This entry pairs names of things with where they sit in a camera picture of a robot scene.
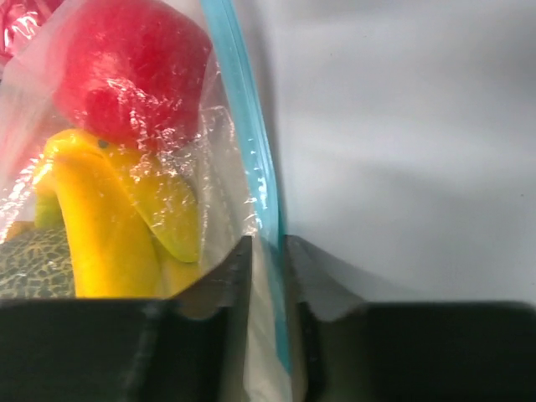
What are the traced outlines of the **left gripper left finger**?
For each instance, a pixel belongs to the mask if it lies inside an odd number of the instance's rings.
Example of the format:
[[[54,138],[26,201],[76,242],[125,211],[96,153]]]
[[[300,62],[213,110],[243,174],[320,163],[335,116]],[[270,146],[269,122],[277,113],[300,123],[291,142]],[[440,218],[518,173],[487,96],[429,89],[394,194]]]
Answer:
[[[252,254],[167,300],[4,301],[2,400],[244,400]]]

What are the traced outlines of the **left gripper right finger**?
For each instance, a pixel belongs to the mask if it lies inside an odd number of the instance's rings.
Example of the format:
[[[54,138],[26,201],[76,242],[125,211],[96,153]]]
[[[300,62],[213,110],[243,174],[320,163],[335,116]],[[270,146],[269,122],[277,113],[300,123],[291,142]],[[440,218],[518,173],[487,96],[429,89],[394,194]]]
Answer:
[[[520,301],[367,301],[337,260],[285,239],[305,401],[532,401],[535,308]]]

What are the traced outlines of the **yellow fake banana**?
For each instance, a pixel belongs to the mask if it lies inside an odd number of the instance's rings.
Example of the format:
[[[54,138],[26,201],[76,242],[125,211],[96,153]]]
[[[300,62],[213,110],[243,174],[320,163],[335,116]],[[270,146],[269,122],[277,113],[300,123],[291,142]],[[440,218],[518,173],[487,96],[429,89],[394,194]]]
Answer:
[[[197,199],[153,155],[61,131],[33,187],[35,224],[66,230],[77,297],[168,297],[200,279]]]

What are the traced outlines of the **blue zip clear bag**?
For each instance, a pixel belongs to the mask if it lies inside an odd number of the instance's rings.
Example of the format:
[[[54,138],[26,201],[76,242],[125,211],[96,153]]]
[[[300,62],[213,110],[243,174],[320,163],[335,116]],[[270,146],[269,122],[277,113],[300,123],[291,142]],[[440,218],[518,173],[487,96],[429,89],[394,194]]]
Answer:
[[[1,244],[35,224],[34,170],[46,141],[75,126],[57,108],[63,65],[52,55],[63,22],[86,1],[61,1],[36,35],[1,69]],[[276,176],[248,54],[229,1],[162,1],[209,36],[212,51],[198,131],[181,147],[151,150],[192,188],[198,203],[202,277],[243,237],[252,239],[252,274],[242,401],[289,401],[291,360],[280,261]]]

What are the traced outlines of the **red fake apple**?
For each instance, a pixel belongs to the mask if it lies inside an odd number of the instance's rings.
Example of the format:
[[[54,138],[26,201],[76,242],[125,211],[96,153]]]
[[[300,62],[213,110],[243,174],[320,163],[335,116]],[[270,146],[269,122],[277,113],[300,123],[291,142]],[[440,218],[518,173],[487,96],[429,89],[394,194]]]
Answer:
[[[194,139],[212,42],[191,18],[162,1],[86,1],[55,37],[54,103],[75,126],[151,150]]]

